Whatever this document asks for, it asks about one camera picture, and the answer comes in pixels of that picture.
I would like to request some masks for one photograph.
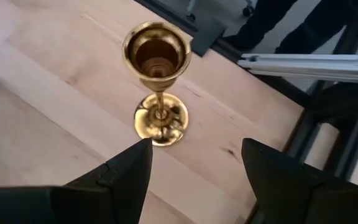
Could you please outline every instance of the goblet stem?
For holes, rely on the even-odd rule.
[[[160,113],[160,119],[162,119],[164,112],[163,92],[155,92],[155,94],[157,95],[158,112]]]

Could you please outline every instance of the brass chalice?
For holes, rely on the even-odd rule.
[[[140,81],[154,91],[135,110],[135,129],[154,146],[170,146],[183,137],[189,114],[177,97],[164,93],[190,63],[189,42],[166,22],[145,22],[128,34],[124,61]]]

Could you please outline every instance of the light wood surface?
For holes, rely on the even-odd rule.
[[[151,92],[121,45],[161,20],[133,0],[0,0],[0,185],[65,184],[139,140],[133,112]],[[168,92],[190,125],[154,148],[141,223],[243,223],[242,138],[281,150],[303,108],[212,50]]]

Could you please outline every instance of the black pants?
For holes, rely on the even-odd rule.
[[[253,49],[296,1],[258,0],[254,15],[236,35],[239,45]],[[350,16],[349,0],[321,0],[305,21],[284,38],[275,53],[310,54],[337,34]]]

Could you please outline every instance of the black bracket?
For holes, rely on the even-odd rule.
[[[204,56],[206,51],[223,35],[226,29],[227,27],[223,23],[213,19],[205,29],[200,29],[195,34],[191,41],[191,50],[200,57]]]

